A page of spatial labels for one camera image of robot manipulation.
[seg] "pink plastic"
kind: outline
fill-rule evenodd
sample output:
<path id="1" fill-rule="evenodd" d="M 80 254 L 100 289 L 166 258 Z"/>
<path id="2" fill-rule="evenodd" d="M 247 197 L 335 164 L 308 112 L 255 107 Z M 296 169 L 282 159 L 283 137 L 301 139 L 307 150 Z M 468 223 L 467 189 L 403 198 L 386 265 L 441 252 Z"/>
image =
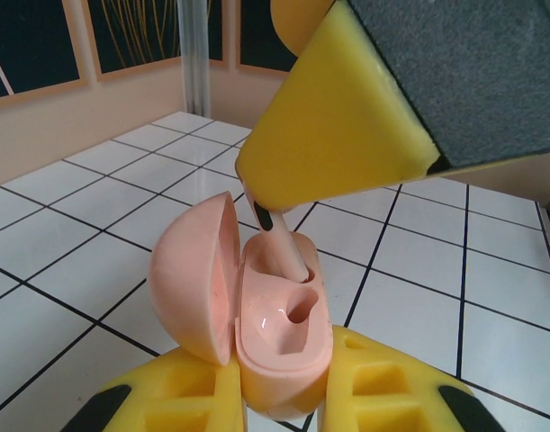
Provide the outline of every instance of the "pink plastic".
<path id="1" fill-rule="evenodd" d="M 260 234 L 239 258 L 230 193 L 201 202 L 163 233 L 151 260 L 155 311 L 182 347 L 225 365 L 236 332 L 243 396 L 251 409 L 289 419 L 324 399 L 332 327 L 316 247 L 293 238 L 309 268 L 306 283 L 282 277 Z"/>

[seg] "white tile floor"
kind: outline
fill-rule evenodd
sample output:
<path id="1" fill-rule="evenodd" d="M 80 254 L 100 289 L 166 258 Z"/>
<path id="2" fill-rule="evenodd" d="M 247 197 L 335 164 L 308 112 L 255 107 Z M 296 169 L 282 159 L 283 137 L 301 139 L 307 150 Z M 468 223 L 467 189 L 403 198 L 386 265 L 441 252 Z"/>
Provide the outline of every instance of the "white tile floor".
<path id="1" fill-rule="evenodd" d="M 0 187 L 0 432 L 57 431 L 175 346 L 150 307 L 149 251 L 224 190 L 242 241 L 257 233 L 232 169 L 247 135 L 179 112 Z M 459 376 L 509 432 L 550 432 L 550 256 L 533 202 L 437 178 L 287 221 L 320 249 L 334 323 Z"/>

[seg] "earbud case lid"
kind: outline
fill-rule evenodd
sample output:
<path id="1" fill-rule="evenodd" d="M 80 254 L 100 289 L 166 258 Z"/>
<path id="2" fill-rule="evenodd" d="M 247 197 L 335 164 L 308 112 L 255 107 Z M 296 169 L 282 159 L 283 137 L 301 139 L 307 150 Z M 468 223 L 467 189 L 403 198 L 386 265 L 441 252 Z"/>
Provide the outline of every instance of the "earbud case lid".
<path id="1" fill-rule="evenodd" d="M 181 214 L 153 249 L 149 284 L 170 336 L 210 363 L 229 362 L 239 312 L 239 225 L 229 192 Z"/>

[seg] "yellow foam block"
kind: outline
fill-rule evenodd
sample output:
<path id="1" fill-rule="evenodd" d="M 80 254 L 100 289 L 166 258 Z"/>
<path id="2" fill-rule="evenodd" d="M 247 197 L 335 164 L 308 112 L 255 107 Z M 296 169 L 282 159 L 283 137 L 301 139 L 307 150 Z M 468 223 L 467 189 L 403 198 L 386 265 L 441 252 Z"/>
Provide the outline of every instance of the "yellow foam block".
<path id="1" fill-rule="evenodd" d="M 101 399 L 101 395 L 129 387 L 130 392 L 126 397 L 123 395 L 118 400 L 113 400 L 112 397 Z M 217 366 L 177 348 L 109 382 L 95 398 L 98 398 L 96 405 L 93 407 L 93 400 L 90 400 L 63 431 L 90 430 L 87 426 L 89 422 L 96 421 L 96 416 L 101 415 L 105 416 L 106 427 L 92 430 L 245 430 L 245 408 L 240 394 L 239 365 L 235 356 L 226 366 Z M 109 410 L 114 410 L 114 413 L 106 412 Z"/>
<path id="2" fill-rule="evenodd" d="M 281 210 L 421 178 L 439 156 L 347 2 L 337 1 L 237 170 L 257 202 Z"/>
<path id="3" fill-rule="evenodd" d="M 323 432 L 464 432 L 439 393 L 457 379 L 355 331 L 333 329 L 335 344 Z"/>

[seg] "gray foam pad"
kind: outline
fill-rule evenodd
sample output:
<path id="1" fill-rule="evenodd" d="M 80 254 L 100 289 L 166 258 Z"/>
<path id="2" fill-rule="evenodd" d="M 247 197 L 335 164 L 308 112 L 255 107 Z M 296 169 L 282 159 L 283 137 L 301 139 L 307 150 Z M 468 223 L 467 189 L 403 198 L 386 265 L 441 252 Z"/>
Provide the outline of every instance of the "gray foam pad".
<path id="1" fill-rule="evenodd" d="M 348 2 L 451 167 L 550 151 L 541 2 Z"/>

